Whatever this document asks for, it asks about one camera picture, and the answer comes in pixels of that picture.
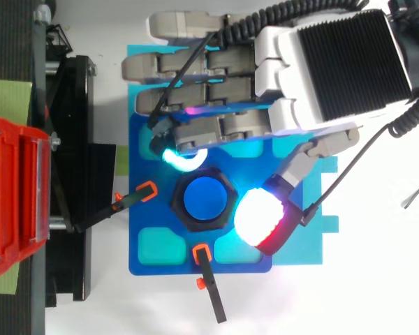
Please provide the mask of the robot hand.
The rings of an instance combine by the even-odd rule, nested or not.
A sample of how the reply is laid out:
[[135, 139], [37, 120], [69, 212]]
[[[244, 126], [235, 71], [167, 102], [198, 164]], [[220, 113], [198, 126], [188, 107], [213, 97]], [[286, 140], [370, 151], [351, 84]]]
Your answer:
[[237, 205], [236, 233], [265, 255], [317, 211], [291, 201], [316, 162], [354, 146], [365, 119], [412, 96], [406, 53], [379, 10], [289, 2], [226, 25], [199, 12], [156, 13], [148, 25], [155, 38], [196, 44], [122, 62], [126, 81], [151, 86], [135, 110], [163, 160], [182, 169], [223, 144], [313, 135]]

